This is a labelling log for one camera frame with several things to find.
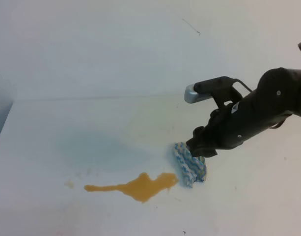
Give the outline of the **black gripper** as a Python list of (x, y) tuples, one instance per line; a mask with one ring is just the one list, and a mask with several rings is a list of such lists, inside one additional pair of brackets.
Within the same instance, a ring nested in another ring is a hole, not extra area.
[(265, 112), (252, 92), (238, 103), (213, 111), (208, 124), (196, 128), (186, 145), (192, 157), (211, 158), (217, 150), (234, 149), (278, 123), (280, 115)]

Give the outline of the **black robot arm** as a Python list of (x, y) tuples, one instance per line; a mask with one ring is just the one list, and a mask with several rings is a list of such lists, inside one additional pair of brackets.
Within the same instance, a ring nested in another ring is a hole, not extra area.
[(238, 79), (222, 76), (186, 87), (184, 99), (196, 103), (214, 99), (206, 126), (197, 127), (186, 144), (192, 156), (213, 157), (267, 130), (279, 128), (291, 115), (301, 117), (301, 70), (276, 68), (263, 74), (255, 90), (243, 97)]

